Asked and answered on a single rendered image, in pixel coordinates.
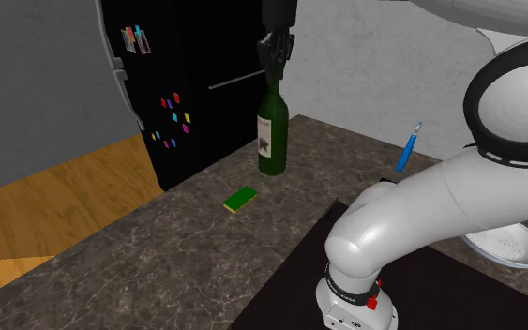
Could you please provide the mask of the white colander bowl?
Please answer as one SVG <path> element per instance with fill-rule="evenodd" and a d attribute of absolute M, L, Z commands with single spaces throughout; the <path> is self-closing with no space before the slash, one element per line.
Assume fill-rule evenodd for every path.
<path fill-rule="evenodd" d="M 475 252 L 495 263 L 528 269 L 528 228 L 520 223 L 465 234 L 461 239 Z"/>

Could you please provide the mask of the black fridge with magnets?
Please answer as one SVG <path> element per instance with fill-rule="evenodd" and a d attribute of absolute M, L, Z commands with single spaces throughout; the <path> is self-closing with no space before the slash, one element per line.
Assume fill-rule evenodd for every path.
<path fill-rule="evenodd" d="M 262 0 L 94 0 L 114 79 L 168 190 L 252 142 Z"/>

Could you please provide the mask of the green and yellow sponge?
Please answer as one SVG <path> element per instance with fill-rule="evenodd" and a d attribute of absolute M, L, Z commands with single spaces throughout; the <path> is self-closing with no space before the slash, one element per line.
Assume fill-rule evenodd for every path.
<path fill-rule="evenodd" d="M 236 214 L 247 203 L 257 196 L 257 192 L 248 186 L 243 186 L 231 197 L 224 201 L 223 206 L 230 212 Z"/>

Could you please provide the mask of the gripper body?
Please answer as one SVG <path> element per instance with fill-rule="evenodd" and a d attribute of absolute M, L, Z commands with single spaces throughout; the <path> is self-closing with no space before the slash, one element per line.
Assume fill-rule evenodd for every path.
<path fill-rule="evenodd" d="M 267 33 L 288 33 L 295 25 L 298 0 L 262 0 L 262 22 Z"/>

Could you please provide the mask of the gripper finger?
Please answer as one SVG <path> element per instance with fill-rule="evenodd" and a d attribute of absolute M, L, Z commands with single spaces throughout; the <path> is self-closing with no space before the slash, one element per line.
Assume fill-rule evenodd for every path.
<path fill-rule="evenodd" d="M 278 38 L 277 63 L 279 78 L 283 78 L 283 72 L 287 62 L 291 59 L 294 47 L 295 35 L 284 34 Z"/>
<path fill-rule="evenodd" d="M 273 58 L 270 50 L 272 33 L 268 32 L 265 37 L 257 42 L 259 61 L 266 73 L 273 72 Z"/>

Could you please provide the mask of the green wine bottle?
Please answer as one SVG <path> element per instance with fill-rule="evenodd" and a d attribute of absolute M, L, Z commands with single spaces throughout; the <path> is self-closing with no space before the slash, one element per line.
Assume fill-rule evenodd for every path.
<path fill-rule="evenodd" d="M 266 175 L 279 175 L 286 168 L 289 110 L 279 92 L 279 81 L 276 69 L 257 114 L 259 170 Z"/>

